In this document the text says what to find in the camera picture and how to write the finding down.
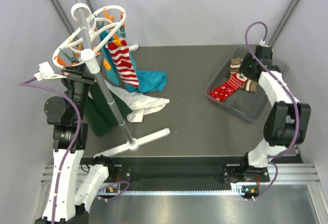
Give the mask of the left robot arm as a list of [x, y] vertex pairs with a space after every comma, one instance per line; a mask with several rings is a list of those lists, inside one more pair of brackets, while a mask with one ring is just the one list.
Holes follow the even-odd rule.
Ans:
[[95, 78], [86, 67], [64, 67], [61, 72], [65, 93], [44, 105], [47, 124], [53, 126], [53, 173], [48, 201], [35, 223], [88, 223], [89, 212], [101, 185], [116, 176], [110, 157], [97, 156], [91, 169], [78, 187], [80, 161], [87, 142], [88, 124], [81, 122]]

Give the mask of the orange clothes peg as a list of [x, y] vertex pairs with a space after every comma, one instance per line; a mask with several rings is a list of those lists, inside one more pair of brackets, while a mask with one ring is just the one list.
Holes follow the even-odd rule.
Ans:
[[112, 38], [113, 40], [110, 42], [110, 49], [114, 50], [123, 46], [121, 39], [117, 34], [113, 34]]

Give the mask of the teal blue cloth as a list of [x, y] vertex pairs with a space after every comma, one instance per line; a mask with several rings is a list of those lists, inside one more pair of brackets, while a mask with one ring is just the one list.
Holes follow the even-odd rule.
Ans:
[[[118, 75], [114, 63], [112, 62], [107, 43], [102, 48], [102, 53], [104, 53], [106, 59], [106, 61], [104, 62], [106, 77], [112, 83], [118, 85], [119, 82], [122, 80]], [[125, 89], [128, 92], [147, 93], [152, 91], [162, 91], [164, 89], [167, 83], [167, 75], [164, 72], [156, 70], [138, 70], [131, 52], [130, 58], [136, 70], [136, 74], [139, 80], [139, 87], [130, 86], [124, 83]]]

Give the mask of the red white striped sock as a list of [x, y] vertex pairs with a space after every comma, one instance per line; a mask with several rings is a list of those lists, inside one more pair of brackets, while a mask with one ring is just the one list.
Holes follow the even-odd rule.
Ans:
[[109, 42], [107, 43], [107, 47], [121, 80], [127, 85], [139, 87], [139, 80], [130, 58], [127, 42], [121, 40], [120, 46], [114, 42]]

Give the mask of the white round clip hanger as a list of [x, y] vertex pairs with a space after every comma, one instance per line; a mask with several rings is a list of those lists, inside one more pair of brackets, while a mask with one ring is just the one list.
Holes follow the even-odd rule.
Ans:
[[[87, 22], [87, 29], [88, 29], [87, 36], [89, 37], [90, 42], [93, 42], [102, 32], [106, 31], [107, 29], [112, 29], [113, 28], [113, 30], [105, 37], [105, 39], [103, 39], [95, 47], [95, 49], [93, 49], [94, 53], [99, 52], [101, 50], [101, 48], [106, 44], [106, 42], [123, 26], [123, 24], [126, 21], [126, 11], [121, 6], [108, 5], [108, 6], [101, 7], [99, 9], [97, 9], [95, 12], [92, 13], [90, 8], [86, 4], [77, 3], [77, 4], [74, 4], [71, 8], [71, 16], [75, 21], [77, 21], [77, 17], [75, 16], [74, 12], [78, 9], [86, 9], [87, 12], [88, 12], [86, 22]], [[122, 13], [122, 18], [120, 19], [120, 21], [113, 23], [105, 17], [96, 17], [100, 13], [103, 13], [104, 11], [107, 11], [107, 10], [119, 10]], [[98, 29], [97, 31], [95, 31], [96, 23], [100, 22], [100, 21], [107, 22], [108, 24], [106, 26], [102, 27], [101, 29]], [[54, 65], [56, 67], [58, 67], [59, 69], [62, 70], [65, 67], [64, 64], [63, 64], [63, 61], [61, 61], [61, 60], [58, 61], [58, 59], [59, 59], [58, 55], [59, 55], [60, 50], [65, 49], [65, 48], [70, 48], [74, 53], [81, 54], [81, 51], [73, 48], [73, 46], [81, 44], [83, 42], [83, 39], [79, 38], [76, 41], [73, 41], [73, 39], [76, 36], [78, 36], [78, 34], [82, 31], [82, 29], [83, 29], [82, 27], [78, 27], [54, 51], [53, 56], [52, 56], [52, 61], [53, 61]]]

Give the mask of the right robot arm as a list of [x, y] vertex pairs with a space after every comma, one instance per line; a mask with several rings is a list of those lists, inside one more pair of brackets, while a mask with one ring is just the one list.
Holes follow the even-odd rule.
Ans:
[[300, 103], [290, 92], [279, 67], [272, 64], [272, 58], [272, 48], [265, 43], [258, 44], [244, 59], [232, 59], [232, 66], [239, 64], [239, 68], [219, 87], [218, 99], [222, 100], [241, 87], [250, 89], [257, 83], [271, 105], [263, 140], [246, 153], [238, 166], [223, 168], [224, 179], [229, 183], [266, 179], [267, 166], [305, 139], [311, 107]]

